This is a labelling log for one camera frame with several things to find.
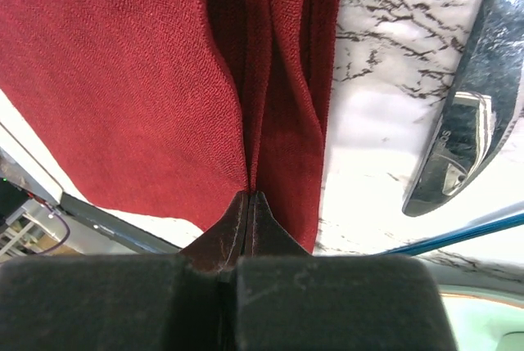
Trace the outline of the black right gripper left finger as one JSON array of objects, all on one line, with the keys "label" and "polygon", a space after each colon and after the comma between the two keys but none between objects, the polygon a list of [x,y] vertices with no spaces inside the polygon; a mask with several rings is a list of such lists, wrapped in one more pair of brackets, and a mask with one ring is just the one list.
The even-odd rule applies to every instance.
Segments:
[{"label": "black right gripper left finger", "polygon": [[1,266],[4,350],[233,350],[229,274],[248,195],[177,254],[57,255]]}]

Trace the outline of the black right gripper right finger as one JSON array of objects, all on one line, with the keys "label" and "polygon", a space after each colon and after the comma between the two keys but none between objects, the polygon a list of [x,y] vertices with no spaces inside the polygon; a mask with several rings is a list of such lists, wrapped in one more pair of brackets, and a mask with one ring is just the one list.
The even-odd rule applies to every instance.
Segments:
[{"label": "black right gripper right finger", "polygon": [[268,254],[289,240],[265,196],[253,195],[235,268],[237,349],[456,349],[436,283],[420,261]]}]

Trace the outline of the dark red cloth napkin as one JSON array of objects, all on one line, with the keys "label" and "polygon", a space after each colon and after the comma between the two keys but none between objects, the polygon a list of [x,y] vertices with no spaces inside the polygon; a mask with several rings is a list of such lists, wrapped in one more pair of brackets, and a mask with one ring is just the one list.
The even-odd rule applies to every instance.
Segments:
[{"label": "dark red cloth napkin", "polygon": [[211,227],[262,191],[306,249],[339,0],[1,0],[1,89],[89,202]]}]

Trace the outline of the blue handled fork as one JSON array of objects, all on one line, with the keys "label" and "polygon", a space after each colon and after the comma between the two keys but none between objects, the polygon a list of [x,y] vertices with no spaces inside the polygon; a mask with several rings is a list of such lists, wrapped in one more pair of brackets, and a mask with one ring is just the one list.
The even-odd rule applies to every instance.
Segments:
[{"label": "blue handled fork", "polygon": [[439,236],[418,241],[409,245],[404,245],[391,250],[386,250],[377,255],[384,254],[405,254],[408,256],[417,256],[433,250],[438,250],[449,245],[455,245],[464,241],[469,241],[481,236],[501,232],[514,227],[523,225],[523,213],[514,214],[506,218],[494,220],[489,223],[465,227],[452,232],[447,232]]}]

